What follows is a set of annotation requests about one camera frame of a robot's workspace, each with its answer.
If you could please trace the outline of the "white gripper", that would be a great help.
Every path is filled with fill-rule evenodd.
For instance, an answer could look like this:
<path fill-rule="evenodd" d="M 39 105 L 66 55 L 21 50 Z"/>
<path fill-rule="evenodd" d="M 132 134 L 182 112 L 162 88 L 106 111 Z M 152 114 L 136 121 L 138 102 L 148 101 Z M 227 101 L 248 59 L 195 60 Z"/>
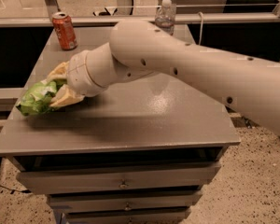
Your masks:
<path fill-rule="evenodd" d="M 96 84 L 88 73 L 87 50 L 75 54 L 69 62 L 59 63 L 48 75 L 47 82 L 67 79 L 51 99 L 50 107 L 64 107 L 81 102 L 85 97 L 94 97 L 105 88 Z"/>

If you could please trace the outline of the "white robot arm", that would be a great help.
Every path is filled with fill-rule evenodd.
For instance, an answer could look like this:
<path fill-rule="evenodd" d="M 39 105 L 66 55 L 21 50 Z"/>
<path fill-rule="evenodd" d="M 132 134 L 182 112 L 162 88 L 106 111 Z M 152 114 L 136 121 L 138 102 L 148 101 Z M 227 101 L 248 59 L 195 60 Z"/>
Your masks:
<path fill-rule="evenodd" d="M 58 68 L 48 80 L 65 80 L 78 97 L 164 73 L 280 136 L 280 63 L 186 43 L 146 21 L 117 23 L 106 44 Z"/>

